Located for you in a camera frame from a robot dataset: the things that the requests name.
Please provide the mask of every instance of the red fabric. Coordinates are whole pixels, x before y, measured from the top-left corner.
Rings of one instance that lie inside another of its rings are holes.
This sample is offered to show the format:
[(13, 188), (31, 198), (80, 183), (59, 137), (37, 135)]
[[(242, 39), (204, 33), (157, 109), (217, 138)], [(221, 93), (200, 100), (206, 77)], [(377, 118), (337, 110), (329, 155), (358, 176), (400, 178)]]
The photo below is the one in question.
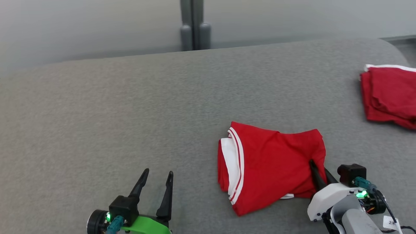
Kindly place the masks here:
[(416, 129), (416, 72), (370, 67), (361, 74), (361, 90), (368, 120)]
[[(325, 145), (317, 129), (283, 134), (236, 122), (231, 123), (230, 129), (241, 140), (239, 154), (244, 154), (244, 162), (239, 162), (240, 167), (244, 164), (243, 180), (239, 180), (242, 188), (233, 205), (238, 216), (267, 207), (288, 193), (310, 198), (316, 192), (309, 166), (311, 159), (326, 181)], [(228, 183), (228, 177), (225, 179), (227, 169), (221, 145), (218, 147), (218, 170), (221, 190), (227, 191), (228, 186), (223, 187)]]

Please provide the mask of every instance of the gray couch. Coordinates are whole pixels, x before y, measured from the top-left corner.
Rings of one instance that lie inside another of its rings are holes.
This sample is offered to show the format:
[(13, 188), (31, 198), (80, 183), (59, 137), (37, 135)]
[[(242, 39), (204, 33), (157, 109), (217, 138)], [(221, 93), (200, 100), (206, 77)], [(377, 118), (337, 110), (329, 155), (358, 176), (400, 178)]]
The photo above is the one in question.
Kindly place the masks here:
[[(91, 212), (128, 195), (147, 167), (139, 211), (155, 214), (172, 170), (174, 233), (326, 233), (308, 220), (308, 199), (236, 216), (217, 184), (231, 121), (317, 128), (330, 172), (367, 167), (400, 223), (416, 226), (416, 135), (366, 121), (366, 63), (408, 66), (387, 42), (347, 39), (69, 61), (1, 78), (0, 233), (85, 233)], [(382, 215), (372, 219), (382, 227)]]

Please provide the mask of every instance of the white label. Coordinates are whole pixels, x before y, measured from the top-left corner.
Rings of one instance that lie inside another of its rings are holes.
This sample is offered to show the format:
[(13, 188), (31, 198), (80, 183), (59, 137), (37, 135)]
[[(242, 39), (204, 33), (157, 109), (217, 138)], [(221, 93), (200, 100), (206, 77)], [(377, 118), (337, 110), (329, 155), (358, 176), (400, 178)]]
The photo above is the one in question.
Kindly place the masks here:
[(397, 227), (394, 224), (393, 218), (390, 216), (385, 215), (383, 218), (383, 228), (393, 229), (397, 231)]

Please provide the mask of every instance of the white trim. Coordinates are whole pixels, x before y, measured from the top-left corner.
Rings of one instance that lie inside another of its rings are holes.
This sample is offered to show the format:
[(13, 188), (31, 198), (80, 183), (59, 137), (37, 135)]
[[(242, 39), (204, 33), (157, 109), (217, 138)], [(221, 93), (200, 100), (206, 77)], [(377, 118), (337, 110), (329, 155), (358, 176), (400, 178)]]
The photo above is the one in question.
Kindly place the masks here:
[(231, 130), (228, 130), (228, 133), (230, 134), (229, 136), (231, 137), (231, 139), (233, 140), (234, 145), (235, 145), (235, 155), (236, 155), (235, 158), (236, 158), (236, 162), (238, 164), (238, 167), (237, 167), (237, 169), (238, 169), (237, 182), (231, 187), (231, 194), (228, 197), (228, 199), (231, 201), (231, 204), (234, 205), (235, 202), (233, 202), (233, 200), (231, 200), (231, 199), (234, 197), (235, 191), (237, 189), (237, 184), (241, 179), (241, 168), (240, 168), (240, 164), (238, 162), (238, 157), (239, 157), (240, 154), (238, 153), (239, 147), (237, 145), (237, 140), (235, 139), (234, 134), (231, 132)]
[(238, 154), (236, 153), (237, 149), (233, 139), (221, 138), (221, 150), (228, 171), (228, 195), (231, 196), (234, 193), (233, 188), (235, 189), (237, 186), (240, 175), (240, 168), (237, 161)]
[(281, 199), (291, 199), (291, 198), (294, 198), (294, 197), (295, 197), (295, 195), (293, 193), (288, 193), (288, 194), (282, 196)]
[(405, 66), (400, 66), (400, 65), (390, 65), (390, 64), (384, 64), (384, 65), (372, 65), (372, 64), (366, 64), (364, 67), (364, 71), (368, 72), (368, 69), (370, 67), (391, 67), (391, 68), (399, 68), (405, 71), (410, 71), (410, 72), (416, 72), (416, 68), (412, 68), (412, 67), (405, 67)]
[(238, 152), (239, 152), (239, 159), (240, 159), (240, 181), (238, 182), (238, 186), (237, 189), (235, 190), (235, 195), (234, 198), (232, 198), (231, 200), (231, 204), (235, 204), (238, 200), (238, 197), (240, 196), (241, 190), (243, 189), (243, 184), (244, 184), (244, 150), (243, 150), (243, 144), (241, 143), (240, 138), (238, 137), (237, 132), (230, 127), (230, 133), (232, 133), (231, 135), (233, 135), (233, 137), (235, 137), (235, 140), (237, 142), (237, 147), (238, 147)]

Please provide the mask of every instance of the cable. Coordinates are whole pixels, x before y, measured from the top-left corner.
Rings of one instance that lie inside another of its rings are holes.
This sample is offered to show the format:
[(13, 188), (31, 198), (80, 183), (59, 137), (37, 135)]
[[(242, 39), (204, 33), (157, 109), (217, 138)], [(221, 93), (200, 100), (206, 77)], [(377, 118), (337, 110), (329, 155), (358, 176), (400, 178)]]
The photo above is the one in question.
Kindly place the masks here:
[(386, 205), (386, 208), (389, 211), (389, 214), (390, 214), (391, 218), (393, 219), (394, 225), (397, 227), (397, 231), (399, 232), (399, 234), (403, 234), (403, 232), (401, 231), (401, 227), (397, 223), (396, 218), (393, 215), (393, 212), (391, 212), (391, 209), (390, 209), (389, 205), (387, 204), (386, 198), (383, 196), (383, 194), (379, 190), (373, 189), (373, 191), (374, 191), (374, 195), (376, 195), (379, 199), (381, 199), (383, 201), (383, 203)]
[[(410, 226), (400, 226), (401, 229), (410, 229), (412, 230), (415, 234), (416, 234), (416, 230), (413, 227)], [(396, 230), (380, 230), (382, 233), (392, 233), (395, 232)]]
[(367, 213), (372, 211), (375, 207), (372, 207), (371, 209), (367, 210)]

